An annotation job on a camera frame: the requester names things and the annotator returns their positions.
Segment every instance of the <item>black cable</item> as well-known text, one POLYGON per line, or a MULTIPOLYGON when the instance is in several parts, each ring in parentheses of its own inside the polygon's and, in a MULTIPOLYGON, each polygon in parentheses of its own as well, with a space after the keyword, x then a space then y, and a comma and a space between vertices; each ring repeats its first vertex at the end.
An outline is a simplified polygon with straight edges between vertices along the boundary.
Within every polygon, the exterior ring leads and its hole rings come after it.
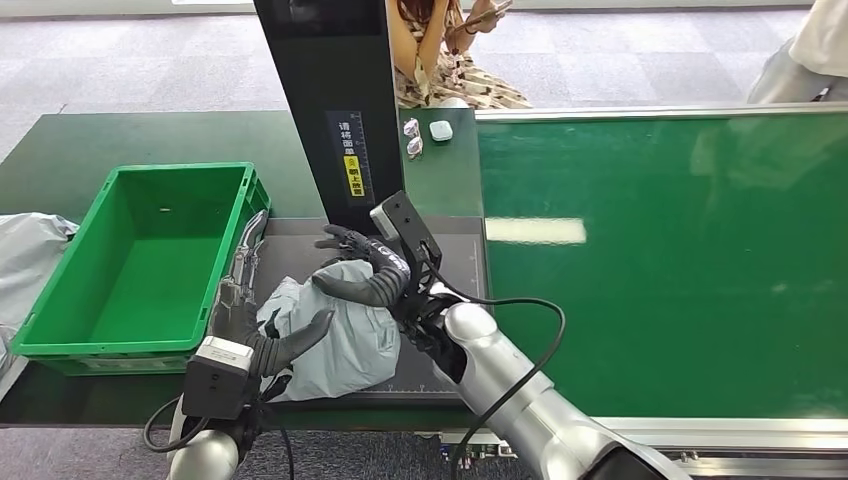
POLYGON ((453 285, 451 285, 450 282, 448 282, 445 279, 445 277, 443 277, 442 274, 439 273, 439 269, 436 268, 436 266, 433 265, 433 263, 430 260, 425 260, 424 262, 427 264, 427 267, 429 267, 430 272, 437 279, 439 279, 439 281, 442 282, 448 289, 456 292, 457 294, 461 295, 462 297, 465 297, 471 303, 478 303, 480 305, 493 305, 493 306, 515 305, 515 304, 539 305, 539 306, 553 310, 554 313, 556 313, 557 317, 559 318, 559 330, 557 331, 556 337, 554 337, 554 340, 551 342, 550 346, 545 351, 545 353, 541 357, 539 357, 538 360, 536 360, 536 363, 533 365, 533 368, 531 368, 530 371, 527 372, 527 374, 525 374, 523 377, 521 377, 520 380, 515 382, 515 385, 510 387, 509 390, 507 390, 503 395, 501 395, 501 398, 499 398, 498 401, 493 403, 492 406, 489 407, 489 409, 486 410, 483 413, 483 415, 480 415, 480 417, 477 418, 477 421, 475 421, 474 424, 471 426, 471 428, 468 429, 468 432, 466 432, 465 436, 462 437, 462 441, 460 441, 459 445, 456 446, 456 449, 453 451, 453 455, 451 455, 451 459, 450 459, 450 463, 451 463, 451 476, 450 476, 450 478, 451 478, 451 480, 456 480, 458 468, 459 468, 459 458, 462 456, 462 453, 468 447, 468 442, 471 440, 471 437, 474 436, 474 434, 477 432, 477 430, 480 429, 480 427, 485 425, 486 422, 489 421, 490 418, 492 418, 492 415, 494 415, 495 412, 497 412, 499 408, 501 408, 506 402, 508 402, 513 396, 515 396, 515 394, 518 393, 518 391, 521 390, 524 387, 524 385, 527 384, 527 382, 529 382, 537 373, 539 373, 539 371, 542 370, 542 368, 548 363, 548 361, 551 359, 551 357, 553 357, 554 353, 556 353, 557 349, 559 348, 560 343, 562 343, 562 335, 565 332, 565 312, 562 311, 562 309, 559 307, 559 305, 557 305, 553 302, 549 302, 547 300, 543 300, 541 298, 527 297, 527 298, 504 298, 504 299, 501 299, 501 300, 489 300, 489 299, 485 299, 485 298, 477 298, 477 297, 474 297, 472 295, 468 295, 464 292, 461 292, 459 289, 457 289, 453 285))
POLYGON ((286 429, 282 426, 280 427, 280 435, 283 437, 283 443, 286 445, 286 456, 289 458, 289 480, 294 480, 294 455, 291 451, 291 441, 289 440, 289 434, 286 433, 286 429))
POLYGON ((201 418, 200 421, 197 422, 197 425, 195 425, 194 428, 192 428, 191 431, 189 431, 185 437, 180 438, 179 440, 176 440, 167 445, 154 444, 153 440, 150 438, 150 431, 153 428, 153 422, 155 422, 156 419, 159 418, 159 415, 162 415, 162 412, 167 410, 168 407, 176 404, 179 401, 180 397, 177 397, 169 401, 165 405, 162 405, 161 407, 159 407, 159 410, 156 410, 156 412, 153 413, 153 416, 150 417, 147 423, 144 424, 144 430, 142 430, 141 432, 141 438, 144 440, 144 446, 147 447, 147 449, 151 452, 168 453, 173 452, 174 450, 179 450, 188 445, 188 442, 190 442, 194 437, 196 437, 198 433, 202 432, 203 429, 206 428, 206 425, 209 423, 208 418, 201 418))
MULTIPOLYGON (((272 398, 277 397, 278 395, 282 395, 286 391, 286 388, 288 387, 289 382, 291 381, 291 375, 288 375, 287 377, 288 378, 286 378, 286 376, 278 377, 276 380, 271 382, 271 384, 269 384, 265 391, 263 391, 262 394, 259 396, 259 409, 264 417, 269 417, 274 414, 273 410, 268 405, 268 401, 272 398)), ((283 444, 286 447, 286 457, 288 457, 289 462, 289 480, 294 480, 294 453, 292 452, 291 448, 291 440, 289 439, 288 432, 286 432, 286 427, 280 425, 278 428, 280 430, 280 436, 283 437, 283 444)))

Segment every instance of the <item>woman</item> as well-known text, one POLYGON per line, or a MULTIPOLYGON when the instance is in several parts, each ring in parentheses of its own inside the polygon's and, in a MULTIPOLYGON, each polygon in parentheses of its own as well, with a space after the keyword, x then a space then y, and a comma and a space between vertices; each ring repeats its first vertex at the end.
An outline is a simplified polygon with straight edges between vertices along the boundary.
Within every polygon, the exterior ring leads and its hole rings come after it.
MULTIPOLYGON (((459 0, 387 0, 395 94, 401 107, 439 106, 461 99, 472 108, 528 108, 527 98, 471 60, 477 33, 488 33, 500 17, 462 25, 459 0)), ((475 0, 472 17, 495 5, 475 0)))
POLYGON ((798 35, 766 62, 749 103, 848 101, 848 1, 818 0, 798 35))

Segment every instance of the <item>smartphone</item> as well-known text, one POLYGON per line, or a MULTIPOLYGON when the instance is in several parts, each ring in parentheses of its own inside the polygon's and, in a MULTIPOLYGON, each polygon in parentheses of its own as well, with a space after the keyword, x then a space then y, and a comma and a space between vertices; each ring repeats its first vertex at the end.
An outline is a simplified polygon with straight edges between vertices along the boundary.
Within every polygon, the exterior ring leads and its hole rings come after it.
POLYGON ((465 22, 462 23, 462 25, 458 25, 456 29, 459 30, 460 28, 471 27, 477 25, 478 23, 491 20, 494 17, 503 17, 504 15, 506 15, 506 11, 509 10, 509 7, 512 6, 512 3, 514 1, 515 0, 506 0, 503 3, 495 5, 495 8, 486 10, 485 12, 481 13, 480 15, 477 15, 476 17, 468 18, 465 20, 465 22))

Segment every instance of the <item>green plastic crate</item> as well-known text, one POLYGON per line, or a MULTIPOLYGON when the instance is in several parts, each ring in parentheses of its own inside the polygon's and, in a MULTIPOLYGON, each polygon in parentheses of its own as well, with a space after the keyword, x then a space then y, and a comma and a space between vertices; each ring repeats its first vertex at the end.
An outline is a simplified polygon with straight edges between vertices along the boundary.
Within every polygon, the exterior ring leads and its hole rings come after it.
POLYGON ((67 375, 184 371, 242 229, 266 208, 250 163, 116 168, 12 352, 67 375))

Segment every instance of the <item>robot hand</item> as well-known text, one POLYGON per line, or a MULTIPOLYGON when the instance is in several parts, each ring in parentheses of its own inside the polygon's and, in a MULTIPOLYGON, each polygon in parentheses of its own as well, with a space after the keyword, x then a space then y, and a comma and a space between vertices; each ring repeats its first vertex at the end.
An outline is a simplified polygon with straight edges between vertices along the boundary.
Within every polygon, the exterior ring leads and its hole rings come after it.
POLYGON ((315 242, 316 248, 336 249, 339 255, 325 264, 341 260, 365 260, 374 268, 374 276, 364 282, 348 282, 324 273, 312 276, 312 282, 325 294, 371 307, 389 307, 409 283, 409 266, 379 240, 338 225, 327 225, 331 235, 315 242))
POLYGON ((259 238, 267 220, 268 212, 263 210, 245 226, 230 270, 218 284, 207 331, 211 337, 253 349, 249 373, 261 377, 280 373, 292 360, 324 338, 334 314, 332 310, 319 310, 309 325, 285 338, 268 338, 259 333, 253 282, 259 265, 259 238))

